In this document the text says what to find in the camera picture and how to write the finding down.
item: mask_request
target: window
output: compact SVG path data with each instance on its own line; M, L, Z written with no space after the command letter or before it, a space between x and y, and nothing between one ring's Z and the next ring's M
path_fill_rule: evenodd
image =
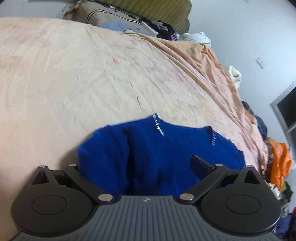
M296 0L289 0L290 3L292 3L296 7Z
M283 128L288 144L296 146L296 81L271 103L276 117Z

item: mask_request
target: orange bag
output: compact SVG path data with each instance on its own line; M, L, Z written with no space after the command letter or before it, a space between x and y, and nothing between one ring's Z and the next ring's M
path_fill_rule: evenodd
M289 174L292 167L291 156L286 144L278 143L271 137L268 138L268 141L274 154L274 159L268 167L269 182L281 188L284 184L284 178Z

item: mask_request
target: bed sheet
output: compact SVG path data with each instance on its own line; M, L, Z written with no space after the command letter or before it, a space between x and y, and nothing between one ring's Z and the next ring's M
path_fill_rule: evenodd
M0 240L16 234L10 206L38 165L76 163L93 130L152 113L210 125L247 164L266 164L257 126L210 47L59 19L0 19Z

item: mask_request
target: blue sweater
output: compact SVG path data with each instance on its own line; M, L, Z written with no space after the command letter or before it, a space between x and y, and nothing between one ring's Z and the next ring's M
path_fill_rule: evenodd
M192 155L244 166L243 152L211 127L176 126L156 114L98 129L78 147L80 173L115 197L179 196L200 181L190 170Z

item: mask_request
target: white wall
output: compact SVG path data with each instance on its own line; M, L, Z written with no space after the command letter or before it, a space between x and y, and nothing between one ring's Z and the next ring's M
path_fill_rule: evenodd
M4 0L0 4L0 18L62 18L62 10L68 2L71 0Z
M192 0L190 32L205 32L221 64L242 73L241 99L286 142L270 103L296 80L296 10L286 0ZM261 57L264 69L255 59Z

